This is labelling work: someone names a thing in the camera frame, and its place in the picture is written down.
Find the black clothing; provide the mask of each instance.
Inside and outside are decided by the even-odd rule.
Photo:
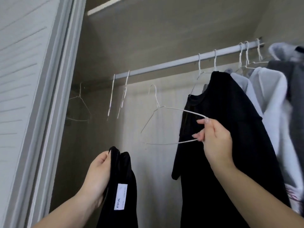
[[[106,196],[97,223],[97,228],[138,227],[136,215],[137,189],[136,179],[131,169],[131,159],[128,152],[120,153],[112,146],[110,180],[106,189]],[[116,207],[116,193],[118,184],[128,184],[125,206],[123,210],[114,210]]]
[[[213,72],[205,92],[190,95],[185,110],[218,120],[230,131],[236,167],[290,207],[271,141],[253,104],[228,73]],[[192,140],[204,125],[201,116],[183,112],[179,141]],[[249,227],[214,176],[202,142],[179,144],[172,178],[181,176],[181,227]]]

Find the closet rod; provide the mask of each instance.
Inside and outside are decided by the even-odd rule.
[[[243,44],[242,46],[243,46],[243,51],[247,49],[247,44]],[[257,46],[258,46],[257,41],[249,42],[249,49],[257,48]],[[263,47],[263,46],[264,46],[264,43],[261,42],[261,38],[260,38],[260,47]],[[241,45],[235,45],[235,46],[227,47],[224,49],[216,50],[216,57],[223,56],[223,55],[230,54],[230,53],[236,53],[236,52],[240,52],[240,51],[241,51]],[[201,61],[209,59],[209,58],[214,58],[214,57],[215,57],[214,51],[202,53],[200,55]],[[175,67],[175,66],[180,66],[180,65],[184,65],[184,64],[188,64],[188,63],[192,63],[192,62],[197,62],[198,60],[199,60],[198,55],[195,55],[192,57],[186,57],[186,58],[182,58],[182,59],[175,60],[175,61],[165,62],[162,64],[145,67],[145,68],[141,68],[138,70],[133,70],[133,71],[130,71],[129,76],[134,76],[134,75],[138,75],[138,74],[143,74],[143,73],[167,69],[167,68],[171,68],[171,67]],[[128,72],[120,73],[120,74],[115,75],[115,79],[124,78],[124,77],[127,77],[127,75],[128,75]]]

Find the black shirt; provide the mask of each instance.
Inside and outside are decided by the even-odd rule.
[[[253,104],[228,73],[213,72],[205,92],[190,95],[185,110],[218,120],[230,131],[236,167],[284,204],[290,206],[271,141]],[[204,128],[198,115],[184,112],[179,141],[192,140]],[[172,178],[181,176],[181,227],[249,227],[232,204],[204,154],[202,142],[179,144]]]
[[[103,202],[97,228],[119,227],[137,228],[136,202],[137,189],[136,179],[131,169],[131,158],[128,152],[120,151],[112,146],[111,151],[111,172],[110,180],[106,189],[106,196]],[[117,198],[118,184],[127,184],[122,194],[125,199]]]

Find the hand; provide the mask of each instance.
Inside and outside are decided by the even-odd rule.
[[[110,169],[111,152],[102,152],[92,161],[86,179],[76,196],[85,198],[94,209],[98,208],[110,179]]]
[[[204,118],[197,120],[205,128],[192,137],[204,143],[204,151],[211,168],[235,167],[232,159],[232,138],[230,132],[217,120]]]

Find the white label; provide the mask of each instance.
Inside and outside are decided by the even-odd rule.
[[[114,210],[125,209],[128,184],[118,184]]]

